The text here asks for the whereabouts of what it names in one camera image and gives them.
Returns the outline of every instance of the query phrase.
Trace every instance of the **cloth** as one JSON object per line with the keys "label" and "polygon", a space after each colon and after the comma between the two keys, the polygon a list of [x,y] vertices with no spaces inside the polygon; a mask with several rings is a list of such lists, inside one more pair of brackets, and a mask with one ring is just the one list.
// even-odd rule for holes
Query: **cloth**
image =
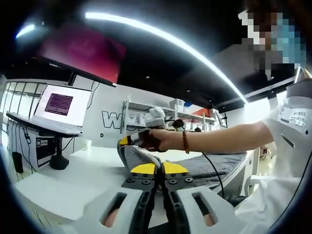
{"label": "cloth", "polygon": [[[151,160],[145,156],[146,153],[141,152],[136,147],[118,145],[117,150],[123,164],[129,171],[136,166],[151,162]],[[221,179],[224,180],[242,163],[246,157],[246,152],[233,155],[210,155],[208,153],[206,155],[213,162]],[[204,156],[197,156],[173,163],[188,169],[197,186],[218,186],[220,183],[211,163]]]}
{"label": "cloth", "polygon": [[285,126],[278,121],[281,107],[272,111],[262,122],[270,130],[277,146],[277,158],[272,175],[262,180],[259,188],[235,211],[247,223],[243,233],[265,233],[285,211],[297,189],[307,160],[296,154],[281,137]]}
{"label": "cloth", "polygon": [[[246,152],[222,155],[210,155],[206,153],[206,156],[209,157],[214,164],[223,181],[243,162],[246,158]],[[220,184],[214,168],[204,155],[182,161],[175,161],[173,163],[185,167],[191,173],[197,186],[218,186]]]}

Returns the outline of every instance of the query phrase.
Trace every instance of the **table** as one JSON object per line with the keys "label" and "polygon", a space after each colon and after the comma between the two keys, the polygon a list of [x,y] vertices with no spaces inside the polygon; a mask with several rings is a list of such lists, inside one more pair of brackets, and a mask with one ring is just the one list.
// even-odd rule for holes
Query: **table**
{"label": "table", "polygon": [[[176,150],[149,153],[162,161],[178,161],[201,155],[199,152],[186,154]],[[79,150],[67,158],[70,163],[65,170],[56,171],[47,166],[15,184],[22,203],[59,223],[80,218],[86,204],[105,190],[120,187],[128,176],[117,150],[113,148],[92,146],[89,152]],[[149,227],[166,223],[165,214],[162,194],[157,194]]]}

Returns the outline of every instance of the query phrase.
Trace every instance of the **bracelet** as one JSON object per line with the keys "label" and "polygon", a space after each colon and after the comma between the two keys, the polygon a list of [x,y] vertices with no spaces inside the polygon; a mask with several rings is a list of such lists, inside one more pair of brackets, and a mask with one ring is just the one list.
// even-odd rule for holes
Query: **bracelet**
{"label": "bracelet", "polygon": [[185,153],[189,154],[190,151],[189,151],[189,144],[186,139],[186,131],[183,131],[183,146],[184,146]]}

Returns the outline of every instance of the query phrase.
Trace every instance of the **folded cloth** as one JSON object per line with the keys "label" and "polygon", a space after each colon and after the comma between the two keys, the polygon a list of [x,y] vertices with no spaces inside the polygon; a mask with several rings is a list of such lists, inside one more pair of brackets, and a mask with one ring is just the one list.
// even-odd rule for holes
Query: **folded cloth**
{"label": "folded cloth", "polygon": [[[138,150],[134,146],[121,146],[117,145],[117,150],[123,165],[129,170],[129,172],[134,168],[142,164],[152,162],[144,152]],[[156,156],[153,156],[159,162],[160,159]]]}
{"label": "folded cloth", "polygon": [[[129,171],[136,166],[152,162],[146,156],[146,153],[134,146],[120,146],[118,144],[117,150],[121,161]],[[246,152],[231,155],[206,155],[213,162],[221,179],[224,180],[242,163],[246,157]],[[220,183],[214,168],[204,156],[197,156],[172,163],[185,167],[191,173],[197,186],[217,186]]]}
{"label": "folded cloth", "polygon": [[[224,180],[243,162],[246,154],[246,152],[243,152],[239,154],[206,155],[214,164],[221,179]],[[220,183],[213,166],[204,155],[173,163],[185,167],[191,173],[197,186],[213,186]]]}

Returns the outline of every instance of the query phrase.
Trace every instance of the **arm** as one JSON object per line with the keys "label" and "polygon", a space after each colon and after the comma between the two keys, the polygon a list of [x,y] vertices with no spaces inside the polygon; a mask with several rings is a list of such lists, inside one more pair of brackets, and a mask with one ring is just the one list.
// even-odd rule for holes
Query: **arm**
{"label": "arm", "polygon": [[[182,133],[152,130],[151,134],[161,140],[161,150],[184,148]],[[261,121],[208,133],[187,133],[186,136],[190,151],[211,153],[236,153],[273,142],[270,130]]]}

